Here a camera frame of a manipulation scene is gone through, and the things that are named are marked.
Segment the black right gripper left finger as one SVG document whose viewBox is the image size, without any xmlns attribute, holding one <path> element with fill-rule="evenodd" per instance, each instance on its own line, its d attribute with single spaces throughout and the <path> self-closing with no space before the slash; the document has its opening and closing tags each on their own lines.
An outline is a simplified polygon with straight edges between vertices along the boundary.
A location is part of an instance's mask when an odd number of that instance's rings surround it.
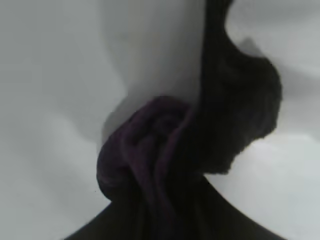
<svg viewBox="0 0 320 240">
<path fill-rule="evenodd" d="M 134 240 L 138 235 L 139 201 L 112 201 L 67 240 Z"/>
</svg>

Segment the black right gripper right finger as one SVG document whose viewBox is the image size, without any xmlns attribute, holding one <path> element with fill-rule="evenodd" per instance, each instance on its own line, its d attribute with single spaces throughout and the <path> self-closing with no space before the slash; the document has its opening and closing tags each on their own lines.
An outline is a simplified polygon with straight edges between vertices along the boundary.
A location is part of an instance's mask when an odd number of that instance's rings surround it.
<svg viewBox="0 0 320 240">
<path fill-rule="evenodd" d="M 260 226 L 226 201 L 203 176 L 194 188 L 194 210 L 202 240 L 275 240 L 277 235 Z"/>
</svg>

